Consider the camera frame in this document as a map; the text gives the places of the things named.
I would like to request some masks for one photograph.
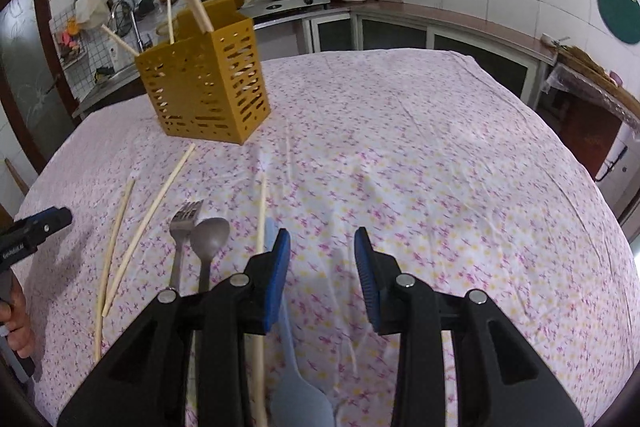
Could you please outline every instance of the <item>spatula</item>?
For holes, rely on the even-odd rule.
[[[264,224],[264,242],[268,250],[278,234],[275,221],[268,217]],[[287,299],[280,302],[280,337],[286,367],[276,390],[271,396],[271,416],[274,427],[334,427],[334,409],[322,391],[308,383],[298,370],[293,337],[289,326]]]

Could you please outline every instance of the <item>floral tablecloth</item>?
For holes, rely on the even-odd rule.
[[[186,200],[223,216],[216,283],[253,253],[260,179],[292,236],[286,299],[304,378],[341,427],[389,425],[399,339],[366,319],[353,256],[374,247],[434,289],[486,290],[592,424],[640,358],[640,283],[614,216],[554,133],[472,58],[451,52],[323,53],[263,63],[273,113],[244,146],[198,141],[136,249],[104,324],[104,350],[166,286],[168,224]],[[104,250],[127,179],[137,179],[111,268],[190,141],[167,137],[146,96],[88,117],[33,185],[20,216],[66,205],[73,226],[15,272],[38,343],[35,402],[55,421],[92,368]],[[186,252],[181,292],[199,261]],[[267,386],[283,355],[266,340]],[[450,425],[453,358],[446,350]],[[193,424],[193,413],[188,425]]]

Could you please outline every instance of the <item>chopstick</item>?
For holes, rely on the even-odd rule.
[[[260,210],[258,211],[258,233],[255,253],[264,252],[264,222],[267,214],[267,174],[262,174],[260,188]],[[267,410],[264,400],[264,336],[254,335],[252,343],[252,384],[254,385],[255,425],[267,427]]]
[[[94,334],[94,360],[95,363],[100,362],[102,356],[102,307],[104,306],[104,298],[107,293],[107,282],[109,280],[109,269],[111,267],[111,259],[113,258],[113,250],[116,247],[116,241],[118,240],[118,232],[120,231],[120,225],[122,224],[122,218],[124,212],[127,210],[127,204],[129,203],[129,197],[133,190],[133,184],[135,180],[129,180],[124,188],[124,194],[122,195],[122,201],[116,219],[113,221],[113,230],[111,230],[111,237],[109,238],[109,244],[107,245],[107,251],[104,254],[104,263],[102,265],[102,276],[100,277],[100,290],[98,292],[98,299],[95,306],[95,334]]]
[[[191,155],[191,153],[195,148],[196,146],[194,143],[192,143],[189,146],[189,148],[184,153],[182,158],[180,158],[180,161],[178,161],[177,165],[174,168],[174,171],[169,175],[167,180],[164,182],[164,185],[162,185],[162,188],[160,188],[160,192],[158,192],[156,199],[154,200],[153,203],[151,203],[151,206],[149,207],[148,211],[146,211],[145,217],[143,217],[142,221],[140,221],[138,229],[136,230],[136,233],[134,234],[133,239],[131,240],[129,248],[127,248],[127,251],[125,252],[124,257],[122,258],[120,267],[118,268],[118,272],[116,273],[115,279],[113,280],[113,284],[109,289],[107,300],[104,304],[104,308],[102,309],[102,317],[106,317],[107,314],[109,313],[109,309],[111,309],[111,305],[113,304],[113,299],[115,298],[116,293],[118,291],[118,286],[120,285],[120,282],[124,277],[124,272],[127,269],[127,265],[129,264],[129,261],[131,261],[131,257],[133,256],[133,251],[136,249],[140,241],[140,238],[142,238],[142,234],[145,232],[146,226],[149,224],[149,221],[151,221],[151,218],[154,216],[154,213],[156,212],[156,209],[160,205],[162,198],[164,198],[164,195],[169,190],[169,187],[174,182],[174,180],[176,179],[176,176],[180,173],[180,170],[182,169],[184,164],[187,162],[187,160],[189,159],[189,156]]]
[[[167,27],[169,28],[169,44],[175,44],[174,21],[171,19],[171,0],[166,0],[166,16],[168,19]]]
[[[126,51],[128,51],[134,57],[138,57],[140,55],[135,49],[129,46],[125,41],[123,41],[119,36],[117,36],[114,32],[107,28],[104,24],[102,25],[102,31],[105,32],[108,36],[110,36],[114,41],[116,41],[119,45],[121,45]]]
[[[211,33],[213,32],[213,24],[211,24],[211,20],[207,15],[207,11],[204,9],[204,4],[202,4],[201,0],[186,0],[187,6],[193,13],[193,17],[196,19],[196,23],[198,24],[198,28],[203,33]]]

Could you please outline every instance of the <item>yellow utensil holder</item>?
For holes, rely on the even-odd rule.
[[[136,65],[166,134],[243,144],[271,112],[254,21],[237,12],[236,0],[204,6],[213,33],[201,33],[182,10],[175,43],[148,49]]]

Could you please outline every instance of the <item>fork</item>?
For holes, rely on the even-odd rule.
[[[174,219],[169,223],[169,234],[175,241],[174,265],[171,269],[171,277],[169,278],[169,288],[180,293],[180,270],[182,269],[182,247],[189,237],[191,230],[195,227],[198,213],[202,206],[202,201],[189,201],[185,203]]]

